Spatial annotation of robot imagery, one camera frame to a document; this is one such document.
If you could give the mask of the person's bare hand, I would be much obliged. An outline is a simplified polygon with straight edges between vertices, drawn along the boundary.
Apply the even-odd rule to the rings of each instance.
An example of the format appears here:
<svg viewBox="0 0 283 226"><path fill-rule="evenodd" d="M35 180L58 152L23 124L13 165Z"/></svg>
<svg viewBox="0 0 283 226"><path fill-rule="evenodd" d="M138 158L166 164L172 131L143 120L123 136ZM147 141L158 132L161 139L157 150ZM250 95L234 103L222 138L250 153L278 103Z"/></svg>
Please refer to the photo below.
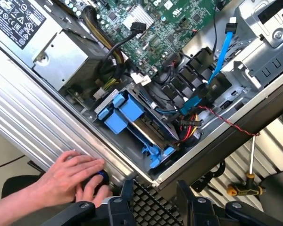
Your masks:
<svg viewBox="0 0 283 226"><path fill-rule="evenodd" d="M88 201L99 207L102 201L111 196L107 185L97 186L104 177L98 172L104 169L103 159L94 159L76 151L64 152L50 169L34 185L34 196L40 207L50 207Z"/></svg>

